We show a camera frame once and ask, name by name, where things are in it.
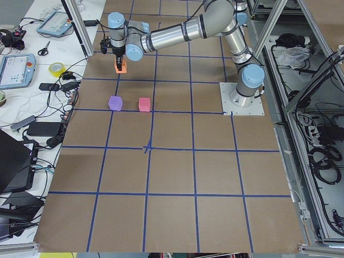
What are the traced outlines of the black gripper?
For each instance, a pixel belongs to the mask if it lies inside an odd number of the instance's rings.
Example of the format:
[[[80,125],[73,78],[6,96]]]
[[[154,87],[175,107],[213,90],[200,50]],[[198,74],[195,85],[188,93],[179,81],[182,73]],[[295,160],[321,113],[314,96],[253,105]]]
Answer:
[[[124,46],[114,47],[111,46],[113,54],[116,56],[115,60],[115,69],[116,71],[123,70],[123,55],[124,55]]]

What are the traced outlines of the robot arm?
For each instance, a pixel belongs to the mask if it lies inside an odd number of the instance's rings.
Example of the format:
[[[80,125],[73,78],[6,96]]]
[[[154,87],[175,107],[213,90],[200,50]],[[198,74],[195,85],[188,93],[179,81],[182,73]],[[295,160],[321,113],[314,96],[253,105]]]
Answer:
[[[139,61],[145,53],[189,42],[198,38],[221,36],[227,41],[236,65],[239,82],[229,94],[231,102],[243,108],[249,107],[262,85],[265,73],[248,47],[237,21],[236,8],[232,1],[203,1],[204,12],[191,16],[184,22],[152,31],[142,21],[126,20],[123,14],[112,12],[107,17],[109,35],[100,42],[101,51],[108,48],[116,56],[115,68],[124,69],[123,57]]]

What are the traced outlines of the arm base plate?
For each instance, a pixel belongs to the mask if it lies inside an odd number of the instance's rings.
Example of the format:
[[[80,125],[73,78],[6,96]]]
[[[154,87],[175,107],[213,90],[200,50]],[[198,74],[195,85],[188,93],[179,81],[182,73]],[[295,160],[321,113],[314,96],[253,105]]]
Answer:
[[[264,116],[261,97],[244,97],[237,92],[237,83],[220,82],[220,96],[225,116]]]

